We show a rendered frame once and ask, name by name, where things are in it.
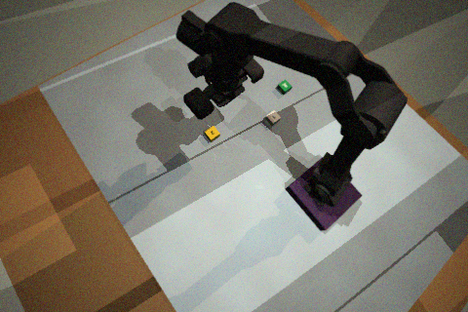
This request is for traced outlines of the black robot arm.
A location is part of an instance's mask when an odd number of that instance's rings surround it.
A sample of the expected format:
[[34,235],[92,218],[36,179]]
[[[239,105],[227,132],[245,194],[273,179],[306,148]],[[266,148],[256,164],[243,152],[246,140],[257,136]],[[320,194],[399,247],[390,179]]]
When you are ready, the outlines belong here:
[[[373,149],[387,138],[408,101],[386,70],[366,59],[353,43],[265,22],[236,2],[208,22],[188,10],[175,37],[199,55],[187,65],[195,78],[204,76],[209,86],[210,63],[217,75],[232,77],[254,56],[318,79],[343,135],[334,154],[326,153],[304,186],[320,208],[336,206],[352,180],[351,165],[364,149]],[[366,84],[355,101],[346,78],[349,73]]]

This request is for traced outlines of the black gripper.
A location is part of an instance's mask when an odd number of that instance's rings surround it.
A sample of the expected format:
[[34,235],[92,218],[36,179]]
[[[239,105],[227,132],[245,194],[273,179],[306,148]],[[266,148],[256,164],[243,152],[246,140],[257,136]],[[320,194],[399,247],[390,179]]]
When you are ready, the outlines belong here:
[[263,78],[263,67],[252,58],[238,74],[232,77],[221,77],[217,75],[209,64],[209,70],[212,72],[211,84],[201,91],[196,87],[183,97],[184,103],[193,112],[193,114],[200,120],[210,115],[214,110],[214,106],[210,99],[218,106],[222,107],[236,98],[245,91],[243,82],[245,82],[248,75],[252,83],[256,83]]

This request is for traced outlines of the small beige block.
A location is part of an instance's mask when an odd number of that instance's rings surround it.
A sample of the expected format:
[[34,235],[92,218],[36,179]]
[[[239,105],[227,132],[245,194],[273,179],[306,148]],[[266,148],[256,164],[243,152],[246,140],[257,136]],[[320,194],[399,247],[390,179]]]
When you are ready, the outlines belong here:
[[275,110],[273,110],[268,115],[266,115],[265,119],[271,126],[273,126],[281,120],[281,117],[277,114]]

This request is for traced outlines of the yellow block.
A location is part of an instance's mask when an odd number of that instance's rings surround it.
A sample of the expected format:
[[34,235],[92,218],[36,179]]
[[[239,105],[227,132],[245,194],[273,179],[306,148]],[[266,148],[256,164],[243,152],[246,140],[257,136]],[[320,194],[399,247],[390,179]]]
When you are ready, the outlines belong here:
[[215,128],[215,126],[211,126],[209,129],[205,131],[205,136],[209,139],[210,142],[214,141],[218,137],[220,137],[219,131]]

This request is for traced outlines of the green block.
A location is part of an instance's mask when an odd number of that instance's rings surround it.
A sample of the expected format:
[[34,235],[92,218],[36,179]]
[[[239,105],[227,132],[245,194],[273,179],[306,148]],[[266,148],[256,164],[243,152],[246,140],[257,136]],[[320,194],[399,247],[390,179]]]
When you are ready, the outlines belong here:
[[292,87],[293,86],[287,80],[284,80],[278,85],[277,89],[284,95],[285,93],[290,91]]

